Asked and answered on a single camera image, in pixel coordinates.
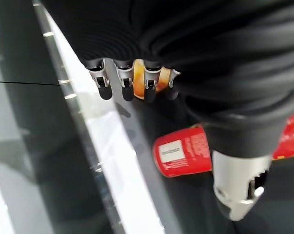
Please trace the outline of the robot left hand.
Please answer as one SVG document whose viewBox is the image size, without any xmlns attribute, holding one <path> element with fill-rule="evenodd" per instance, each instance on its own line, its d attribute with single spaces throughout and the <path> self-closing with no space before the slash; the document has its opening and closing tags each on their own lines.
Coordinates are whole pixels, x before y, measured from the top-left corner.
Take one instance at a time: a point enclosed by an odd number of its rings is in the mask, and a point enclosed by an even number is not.
<svg viewBox="0 0 294 234">
<path fill-rule="evenodd" d="M 294 114 L 294 0 L 45 0 L 88 69 L 142 59 L 204 128 L 221 211 L 239 221 Z"/>
</svg>

